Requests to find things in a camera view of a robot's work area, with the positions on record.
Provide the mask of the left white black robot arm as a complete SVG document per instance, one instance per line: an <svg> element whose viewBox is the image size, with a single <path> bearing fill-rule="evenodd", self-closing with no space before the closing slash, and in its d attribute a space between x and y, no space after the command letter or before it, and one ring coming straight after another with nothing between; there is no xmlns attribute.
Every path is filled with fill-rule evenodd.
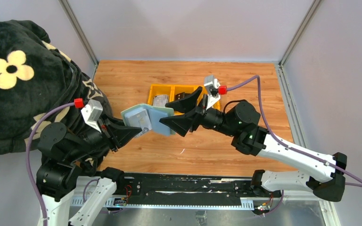
<svg viewBox="0 0 362 226"><path fill-rule="evenodd" d="M125 126L122 120L101 116L97 128L75 135L61 122L47 126L41 133L38 149L47 157L37 171L36 186L41 204L41 226L91 226L109 197L117 192L131 193L122 170L107 167L97 172L98 164L76 161L118 150L141 132L141 128ZM97 186L82 207L69 216L69 209L82 174L99 176Z"/></svg>

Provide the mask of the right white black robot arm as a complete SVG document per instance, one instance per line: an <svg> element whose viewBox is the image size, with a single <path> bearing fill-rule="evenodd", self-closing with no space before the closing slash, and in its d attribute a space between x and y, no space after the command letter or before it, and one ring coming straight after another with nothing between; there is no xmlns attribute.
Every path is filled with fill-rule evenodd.
<svg viewBox="0 0 362 226"><path fill-rule="evenodd" d="M180 136L199 127L217 131L231 137L231 145L242 154L271 158L295 168L286 172L256 170L249 188L256 194L306 191L330 202L341 201L346 186L345 154L317 153L288 142L259 126L260 113L246 100L238 100L229 111L218 110L209 107L208 95L198 99L201 92L199 87L192 94L167 103L180 114L161 118L160 122Z"/></svg>

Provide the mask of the green card holder wallet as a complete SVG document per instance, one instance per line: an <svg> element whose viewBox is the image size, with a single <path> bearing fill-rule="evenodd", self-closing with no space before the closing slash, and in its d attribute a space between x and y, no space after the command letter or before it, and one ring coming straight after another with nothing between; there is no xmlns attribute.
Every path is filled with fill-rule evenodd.
<svg viewBox="0 0 362 226"><path fill-rule="evenodd" d="M140 137L150 131L164 136L175 135L175 132L160 122L161 118L174 116L174 110L167 107L158 107L148 104L138 104L121 111L124 124L130 127L139 127Z"/></svg>

